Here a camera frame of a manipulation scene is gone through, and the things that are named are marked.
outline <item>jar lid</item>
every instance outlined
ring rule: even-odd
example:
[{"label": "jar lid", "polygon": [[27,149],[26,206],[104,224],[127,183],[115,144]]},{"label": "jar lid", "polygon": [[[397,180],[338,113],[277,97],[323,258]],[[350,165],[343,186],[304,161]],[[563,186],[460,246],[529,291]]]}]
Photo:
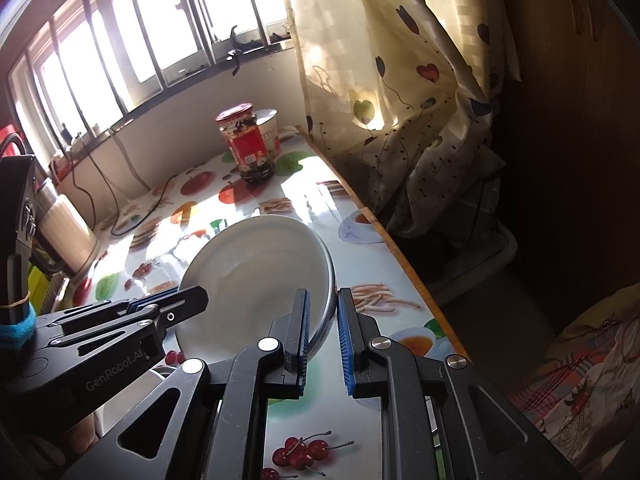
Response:
[{"label": "jar lid", "polygon": [[217,123],[228,123],[234,120],[239,119],[240,117],[251,113],[251,110],[254,108],[254,105],[251,103],[242,103],[241,105],[234,106],[233,108],[229,108],[229,110],[225,110],[224,112],[220,112],[216,117]]}]

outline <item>window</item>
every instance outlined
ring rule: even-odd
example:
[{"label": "window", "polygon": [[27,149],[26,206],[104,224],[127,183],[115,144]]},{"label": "window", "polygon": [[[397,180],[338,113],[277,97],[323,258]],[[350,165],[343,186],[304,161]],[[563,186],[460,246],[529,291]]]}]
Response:
[{"label": "window", "polygon": [[286,20],[283,0],[67,0],[10,75],[20,122],[46,158],[65,147],[63,126],[95,137],[188,76],[227,67],[233,27],[248,52],[287,39]]}]

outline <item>window sill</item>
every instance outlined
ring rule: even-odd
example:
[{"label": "window sill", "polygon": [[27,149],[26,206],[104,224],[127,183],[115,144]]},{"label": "window sill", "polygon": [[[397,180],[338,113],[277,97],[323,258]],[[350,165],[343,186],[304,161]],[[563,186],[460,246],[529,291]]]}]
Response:
[{"label": "window sill", "polygon": [[[272,54],[277,54],[278,52],[289,50],[290,48],[293,48],[293,41],[285,40],[266,47],[256,48],[255,50],[245,52],[240,58],[240,70],[242,70],[242,65],[249,61],[260,59],[261,57],[271,56]],[[113,134],[117,134],[117,132],[124,126],[127,126],[133,120],[145,114],[156,105],[159,105],[160,103],[166,101],[167,99],[170,99],[171,97],[179,94],[180,92],[186,90],[191,86],[194,86],[219,73],[226,72],[227,70],[232,70],[235,67],[236,62],[234,60],[224,60],[216,63],[213,66],[203,68],[202,70],[186,76],[180,81],[175,82],[173,85],[169,86],[167,90],[156,94],[155,96],[149,98],[147,101],[143,102],[137,108],[134,108],[110,128],[111,132],[105,130],[96,137],[91,137],[90,134],[84,134],[84,136],[82,137],[82,140],[84,140],[84,145],[82,144],[82,142],[76,140],[75,142],[73,142],[70,150],[67,153],[72,157],[74,165],[77,166],[87,156],[87,151],[91,153],[93,150],[97,149],[98,146],[100,146],[103,142],[109,139],[109,137],[111,137]],[[69,173],[70,165],[67,164],[63,168],[61,168],[60,171],[58,171],[58,173],[56,174],[56,178],[59,182],[62,182]]]}]

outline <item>white plate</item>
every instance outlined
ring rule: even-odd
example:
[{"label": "white plate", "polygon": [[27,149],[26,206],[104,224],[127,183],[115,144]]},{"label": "white plate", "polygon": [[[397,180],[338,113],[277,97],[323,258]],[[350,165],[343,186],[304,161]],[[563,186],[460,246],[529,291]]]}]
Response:
[{"label": "white plate", "polygon": [[310,295],[309,351],[317,351],[335,310],[334,266],[324,242],[302,222],[279,215],[247,218],[217,234],[197,254],[180,289],[200,285],[207,309],[176,326],[188,358],[235,357],[269,335],[291,312],[297,288]]}]

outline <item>wooden cabinet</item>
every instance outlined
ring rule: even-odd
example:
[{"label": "wooden cabinet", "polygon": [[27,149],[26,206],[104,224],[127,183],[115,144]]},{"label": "wooden cabinet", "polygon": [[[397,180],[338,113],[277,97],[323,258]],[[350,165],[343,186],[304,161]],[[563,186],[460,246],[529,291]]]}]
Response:
[{"label": "wooden cabinet", "polygon": [[522,66],[493,148],[516,264],[559,331],[640,281],[640,46],[607,0],[504,0]]}]

